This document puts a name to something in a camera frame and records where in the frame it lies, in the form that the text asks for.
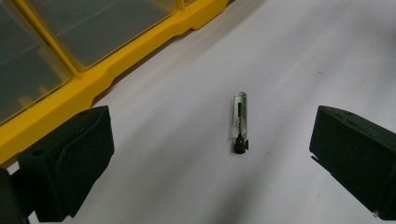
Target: white surface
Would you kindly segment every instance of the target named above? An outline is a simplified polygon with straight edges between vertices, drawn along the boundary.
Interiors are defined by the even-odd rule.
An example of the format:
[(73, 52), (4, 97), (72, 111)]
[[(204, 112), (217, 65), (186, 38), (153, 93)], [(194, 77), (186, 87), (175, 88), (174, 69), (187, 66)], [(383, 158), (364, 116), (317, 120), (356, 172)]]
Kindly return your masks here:
[[(309, 153), (319, 105), (396, 132), (394, 0), (236, 0), (114, 85), (116, 152), (64, 223), (382, 223)], [(250, 151), (232, 153), (247, 93)]]

